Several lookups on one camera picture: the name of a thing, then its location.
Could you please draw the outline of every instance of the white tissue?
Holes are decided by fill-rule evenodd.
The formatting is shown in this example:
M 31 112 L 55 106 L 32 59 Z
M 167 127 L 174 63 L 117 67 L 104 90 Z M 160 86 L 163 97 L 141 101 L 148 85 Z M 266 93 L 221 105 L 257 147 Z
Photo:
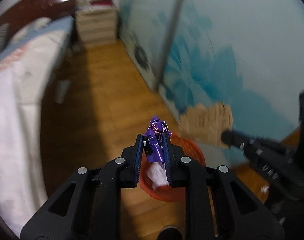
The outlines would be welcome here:
M 147 175 L 153 182 L 152 188 L 154 190 L 158 187 L 169 185 L 166 179 L 165 165 L 162 165 L 162 163 L 152 163 L 147 171 Z

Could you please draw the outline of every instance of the candy wrapper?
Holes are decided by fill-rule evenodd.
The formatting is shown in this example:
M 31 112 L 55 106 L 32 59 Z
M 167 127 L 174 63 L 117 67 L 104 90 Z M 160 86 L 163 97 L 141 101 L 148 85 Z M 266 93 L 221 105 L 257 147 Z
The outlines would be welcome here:
M 143 135 L 143 148 L 149 163 L 164 163 L 162 148 L 162 134 L 172 133 L 169 131 L 165 121 L 161 121 L 156 115 L 153 116 L 147 132 Z

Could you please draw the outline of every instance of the triangular cutout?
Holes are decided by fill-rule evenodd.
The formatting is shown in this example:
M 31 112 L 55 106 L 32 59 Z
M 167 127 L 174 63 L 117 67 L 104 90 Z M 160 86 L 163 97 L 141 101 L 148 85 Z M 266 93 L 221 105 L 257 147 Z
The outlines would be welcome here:
M 66 216 L 70 206 L 70 202 L 75 190 L 76 184 L 71 184 L 63 193 L 58 197 L 54 204 L 50 207 L 51 213 L 57 214 L 61 217 Z
M 256 203 L 253 202 L 250 196 L 245 193 L 235 181 L 230 182 L 230 186 L 241 215 L 246 215 L 258 209 Z

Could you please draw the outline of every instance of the red plastic basket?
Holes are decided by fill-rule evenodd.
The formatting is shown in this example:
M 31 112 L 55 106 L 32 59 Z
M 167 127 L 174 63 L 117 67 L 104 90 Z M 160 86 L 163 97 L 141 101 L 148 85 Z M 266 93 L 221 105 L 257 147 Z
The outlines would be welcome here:
M 187 139 L 183 139 L 176 134 L 172 134 L 171 143 L 182 147 L 184 154 L 189 156 L 203 166 L 205 166 L 204 156 L 200 148 L 193 142 Z M 185 199 L 185 188 L 172 188 L 170 186 L 162 186 L 154 190 L 152 188 L 152 181 L 147 175 L 147 170 L 151 166 L 143 153 L 140 171 L 140 187 L 155 199 L 162 201 L 183 201 Z

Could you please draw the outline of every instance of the round metal pin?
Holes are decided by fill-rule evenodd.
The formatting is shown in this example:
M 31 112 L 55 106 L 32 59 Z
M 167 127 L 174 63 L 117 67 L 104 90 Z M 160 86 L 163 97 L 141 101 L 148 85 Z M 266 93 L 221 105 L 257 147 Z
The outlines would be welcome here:
M 219 171 L 227 173 L 229 171 L 229 168 L 227 166 L 222 165 L 219 167 Z
M 181 158 L 181 161 L 182 161 L 183 163 L 189 163 L 189 162 L 191 161 L 191 159 L 190 159 L 189 157 L 187 157 L 187 156 L 183 156 L 183 157 Z
M 115 163 L 116 163 L 116 164 L 122 164 L 122 163 L 124 163 L 124 162 L 125 162 L 125 159 L 122 158 L 122 157 L 118 157 L 118 158 L 115 159 Z
M 78 172 L 79 174 L 84 174 L 84 173 L 87 172 L 87 168 L 85 168 L 85 167 L 80 167 L 80 168 L 77 170 L 77 172 Z

